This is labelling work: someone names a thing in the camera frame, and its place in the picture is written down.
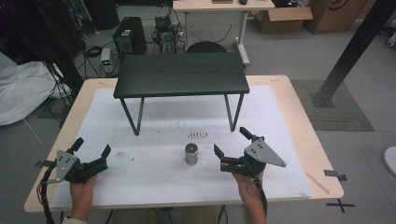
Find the table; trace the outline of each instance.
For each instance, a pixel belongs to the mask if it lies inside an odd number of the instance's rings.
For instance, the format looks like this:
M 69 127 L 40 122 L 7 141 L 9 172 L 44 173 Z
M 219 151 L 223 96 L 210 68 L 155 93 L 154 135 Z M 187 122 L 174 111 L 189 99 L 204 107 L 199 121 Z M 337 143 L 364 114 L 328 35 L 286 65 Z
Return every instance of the table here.
M 305 180 L 311 190 L 311 197 L 309 200 L 341 198 L 344 192 L 338 179 L 336 177 L 326 176 L 323 172 L 323 170 L 332 170 L 332 166 L 289 79 L 285 76 L 254 76 L 247 77 L 247 82 L 250 86 L 271 86 L 282 117 L 288 128 L 291 142 L 293 143 L 300 164 L 304 170 Z M 49 161 L 53 161 L 56 158 L 56 151 L 58 149 L 67 149 L 75 142 L 79 126 L 90 107 L 95 91 L 100 88 L 114 88 L 116 83 L 117 80 L 115 78 L 89 79 L 84 82 L 78 98 L 49 153 Z M 27 212 L 43 211 L 36 197 L 35 189 L 45 173 L 45 170 L 46 169 L 41 170 L 26 200 L 24 209 Z M 55 176 L 56 174 L 53 172 L 50 178 L 54 178 Z M 56 184 L 49 185 L 49 201 L 51 201 L 56 187 Z
M 134 134 L 139 135 L 147 97 L 224 95 L 230 128 L 234 131 L 246 93 L 249 93 L 248 82 L 236 53 L 127 55 L 122 62 L 114 98 L 120 99 Z M 234 119 L 228 94 L 239 94 Z M 125 98 L 141 98 L 136 127 Z
M 233 0 L 231 4 L 213 4 L 211 0 L 176 0 L 173 3 L 175 11 L 184 12 L 186 27 L 186 49 L 190 46 L 189 15 L 194 11 L 241 11 L 241 27 L 239 36 L 235 39 L 244 65 L 249 65 L 248 55 L 244 46 L 244 34 L 249 11 L 259 11 L 274 8 L 271 0 L 248 0 L 246 5 Z

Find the black mat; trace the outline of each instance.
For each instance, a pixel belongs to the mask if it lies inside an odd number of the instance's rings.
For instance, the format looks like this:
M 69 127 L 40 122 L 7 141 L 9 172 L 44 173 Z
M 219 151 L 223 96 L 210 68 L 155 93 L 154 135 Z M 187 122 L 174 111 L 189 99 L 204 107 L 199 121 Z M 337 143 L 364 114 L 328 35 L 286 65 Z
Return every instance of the black mat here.
M 342 83 L 335 92 L 334 107 L 314 107 L 310 93 L 315 93 L 324 80 L 292 80 L 305 113 L 316 131 L 373 132 L 370 121 Z

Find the black table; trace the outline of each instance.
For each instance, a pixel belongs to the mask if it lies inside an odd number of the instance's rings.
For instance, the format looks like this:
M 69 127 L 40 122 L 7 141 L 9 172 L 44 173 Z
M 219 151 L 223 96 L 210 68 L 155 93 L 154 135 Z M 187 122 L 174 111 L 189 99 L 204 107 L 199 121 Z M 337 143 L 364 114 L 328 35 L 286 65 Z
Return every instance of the black table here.
M 224 94 L 230 128 L 235 130 L 248 82 L 238 53 L 126 55 L 114 90 L 135 135 L 139 135 L 146 97 Z M 234 120 L 228 94 L 239 94 Z M 137 127 L 125 98 L 141 98 Z

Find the metal cup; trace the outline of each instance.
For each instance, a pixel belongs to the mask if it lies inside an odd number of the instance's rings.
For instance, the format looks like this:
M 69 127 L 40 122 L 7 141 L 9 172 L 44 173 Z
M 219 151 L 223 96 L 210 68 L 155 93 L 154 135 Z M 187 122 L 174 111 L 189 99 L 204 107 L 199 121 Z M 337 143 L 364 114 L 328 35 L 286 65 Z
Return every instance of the metal cup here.
M 186 162 L 188 165 L 195 165 L 198 162 L 198 146 L 194 143 L 186 145 Z

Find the hand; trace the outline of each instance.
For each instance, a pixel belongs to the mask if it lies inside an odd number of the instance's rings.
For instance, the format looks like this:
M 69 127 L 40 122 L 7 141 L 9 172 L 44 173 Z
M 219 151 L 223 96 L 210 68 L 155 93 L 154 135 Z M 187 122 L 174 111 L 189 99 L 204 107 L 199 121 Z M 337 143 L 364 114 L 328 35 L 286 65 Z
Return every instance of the hand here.
M 71 218 L 85 221 L 92 209 L 93 185 L 97 175 L 87 180 L 85 184 L 70 183 L 70 194 L 72 196 L 73 209 Z
M 239 195 L 247 212 L 247 223 L 265 224 L 266 218 L 262 198 L 260 193 L 258 193 L 256 185 L 250 181 L 251 177 L 233 173 L 233 178 L 235 178 L 238 184 Z

